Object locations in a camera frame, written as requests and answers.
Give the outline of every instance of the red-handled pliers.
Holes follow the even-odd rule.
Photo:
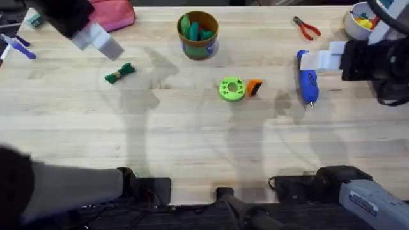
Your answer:
[[[315,28],[315,27],[312,26],[312,25],[306,24],[306,23],[303,22],[299,17],[294,16],[294,17],[293,17],[293,21],[294,21],[295,23],[297,23],[297,25],[298,25],[298,26],[300,27],[300,29],[301,29],[301,33],[302,33],[308,40],[312,41],[313,38],[312,38],[311,35],[309,35],[309,34],[307,33],[306,28],[307,28],[307,29],[310,29],[311,31],[313,31],[314,33],[316,33],[318,36],[321,36],[321,31],[320,31],[319,29]]]

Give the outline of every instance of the pink bag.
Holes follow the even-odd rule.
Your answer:
[[[114,31],[132,25],[136,15],[129,0],[89,0],[95,11],[89,16],[106,31]]]

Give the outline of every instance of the glue gun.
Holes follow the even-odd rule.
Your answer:
[[[311,107],[314,107],[320,91],[318,89],[316,72],[314,70],[300,70],[301,56],[305,53],[308,53],[308,51],[300,50],[297,52],[298,79],[300,81],[302,100]]]

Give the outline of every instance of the green spool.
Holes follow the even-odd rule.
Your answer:
[[[245,95],[245,84],[238,77],[226,77],[220,82],[219,95],[228,102],[236,102]]]

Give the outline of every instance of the wooden table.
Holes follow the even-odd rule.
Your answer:
[[[347,6],[135,10],[135,25],[112,33],[125,48],[115,62],[50,25],[23,25],[38,59],[11,50],[0,68],[0,141],[53,164],[171,177],[173,204],[209,203],[218,186],[273,201],[270,176],[323,165],[354,165],[409,199],[409,106],[379,105],[367,82],[343,82],[340,72],[319,73],[313,109],[297,96],[296,52],[345,40]],[[185,57],[176,33],[191,10],[220,24],[219,51],[206,61]],[[322,37],[307,41],[294,15]],[[104,80],[126,62],[136,74]],[[221,100],[218,83],[230,75],[263,79],[258,97]]]

